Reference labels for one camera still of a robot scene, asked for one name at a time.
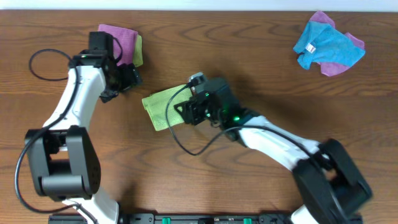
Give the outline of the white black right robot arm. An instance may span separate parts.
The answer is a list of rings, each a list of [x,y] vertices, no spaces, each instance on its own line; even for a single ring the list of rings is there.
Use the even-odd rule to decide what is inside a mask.
[[[257,150],[291,171],[303,205],[289,217],[291,223],[349,223],[373,192],[343,145],[301,138],[265,116],[241,106],[223,78],[198,73],[179,92],[192,96],[174,105],[184,123],[196,126],[208,120],[226,136]]]

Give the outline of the yellow-green cloth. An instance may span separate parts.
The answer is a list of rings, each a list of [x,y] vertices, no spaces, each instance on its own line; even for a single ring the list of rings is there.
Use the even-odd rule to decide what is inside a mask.
[[[167,121],[165,119],[165,109],[167,103],[171,97],[182,89],[184,85],[175,86],[173,88],[154,93],[146,98],[142,99],[144,109],[148,112],[150,120],[152,121],[153,127],[156,131],[161,131],[168,128]],[[168,107],[168,119],[169,124],[174,126],[184,122],[183,118],[174,110],[174,105],[188,101],[192,93],[189,88],[181,91],[171,102]]]

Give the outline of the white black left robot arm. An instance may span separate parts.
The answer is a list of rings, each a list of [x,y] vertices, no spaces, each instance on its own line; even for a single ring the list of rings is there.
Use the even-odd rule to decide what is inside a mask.
[[[29,205],[19,189],[22,160],[29,160],[35,191],[74,208],[86,223],[118,223],[119,204],[100,186],[101,166],[88,130],[96,102],[109,102],[140,85],[134,64],[121,64],[114,56],[119,41],[111,34],[90,32],[86,50],[68,57],[67,85],[51,117],[40,129],[30,129],[17,160],[14,188],[21,204]]]

